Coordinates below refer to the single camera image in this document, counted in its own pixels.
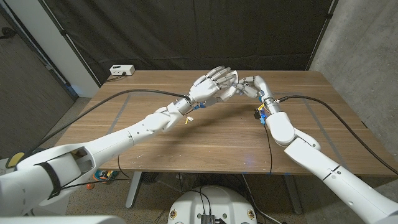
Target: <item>concrete wall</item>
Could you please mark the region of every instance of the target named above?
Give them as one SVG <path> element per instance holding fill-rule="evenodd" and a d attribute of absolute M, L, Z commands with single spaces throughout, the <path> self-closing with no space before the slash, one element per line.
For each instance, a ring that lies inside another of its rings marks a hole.
<path fill-rule="evenodd" d="M 68 42 L 59 33 L 38 0 L 6 0 L 6 2 L 71 83 L 75 92 L 79 96 L 93 97 L 99 87 L 70 48 Z"/>
<path fill-rule="evenodd" d="M 340 0 L 310 70 L 398 161 L 398 1 Z"/>

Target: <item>gray wall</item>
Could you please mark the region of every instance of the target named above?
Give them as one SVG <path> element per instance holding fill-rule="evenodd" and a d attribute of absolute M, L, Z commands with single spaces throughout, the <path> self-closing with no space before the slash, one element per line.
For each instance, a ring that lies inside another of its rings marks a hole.
<path fill-rule="evenodd" d="M 398 161 L 398 1 L 340 0 L 310 70 Z"/>

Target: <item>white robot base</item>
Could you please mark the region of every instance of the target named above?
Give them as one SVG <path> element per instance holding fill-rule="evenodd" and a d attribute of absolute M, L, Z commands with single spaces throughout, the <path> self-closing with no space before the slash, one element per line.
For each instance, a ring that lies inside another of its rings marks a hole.
<path fill-rule="evenodd" d="M 167 223 L 256 224 L 257 217 L 252 205 L 240 194 L 226 187 L 208 185 L 197 187 L 177 199 L 169 211 Z"/>

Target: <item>white panel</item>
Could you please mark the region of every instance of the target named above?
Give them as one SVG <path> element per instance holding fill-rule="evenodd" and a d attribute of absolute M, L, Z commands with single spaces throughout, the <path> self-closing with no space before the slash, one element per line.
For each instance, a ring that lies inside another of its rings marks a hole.
<path fill-rule="evenodd" d="M 93 97 L 99 87 L 59 33 L 38 0 L 6 0 L 34 39 L 81 97 Z"/>

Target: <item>black strap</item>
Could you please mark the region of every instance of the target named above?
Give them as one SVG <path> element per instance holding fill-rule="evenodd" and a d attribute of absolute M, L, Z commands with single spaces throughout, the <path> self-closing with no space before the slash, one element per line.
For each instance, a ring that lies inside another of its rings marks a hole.
<path fill-rule="evenodd" d="M 47 174 L 49 175 L 49 177 L 51 179 L 53 190 L 49 196 L 49 199 L 51 199 L 55 196 L 58 196 L 61 192 L 61 183 L 60 183 L 60 179 L 57 176 L 57 173 L 55 173 L 55 170 L 52 168 L 52 166 L 48 162 L 42 162 L 42 163 L 36 164 L 36 165 L 43 167 L 43 169 L 47 172 Z"/>
<path fill-rule="evenodd" d="M 326 19 L 331 19 L 332 16 L 333 16 L 333 13 L 331 13 L 331 14 L 330 14 L 330 13 L 327 13 L 327 14 L 326 14 Z"/>

